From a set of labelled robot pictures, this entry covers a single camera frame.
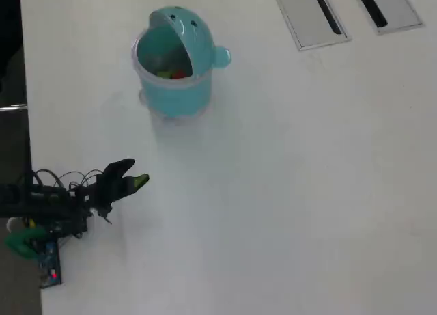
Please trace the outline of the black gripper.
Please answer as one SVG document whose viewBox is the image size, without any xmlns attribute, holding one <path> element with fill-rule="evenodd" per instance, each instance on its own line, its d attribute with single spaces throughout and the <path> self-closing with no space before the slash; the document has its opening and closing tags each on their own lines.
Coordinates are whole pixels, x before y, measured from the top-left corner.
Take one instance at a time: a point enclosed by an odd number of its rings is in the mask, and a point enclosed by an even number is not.
<svg viewBox="0 0 437 315">
<path fill-rule="evenodd" d="M 81 197 L 89 208 L 110 208 L 113 202 L 125 196 L 135 194 L 150 180 L 149 174 L 139 176 L 125 176 L 126 172 L 135 164 L 134 159 L 123 159 L 110 163 L 102 176 L 92 176 L 94 181 L 72 184 L 70 192 Z"/>
</svg>

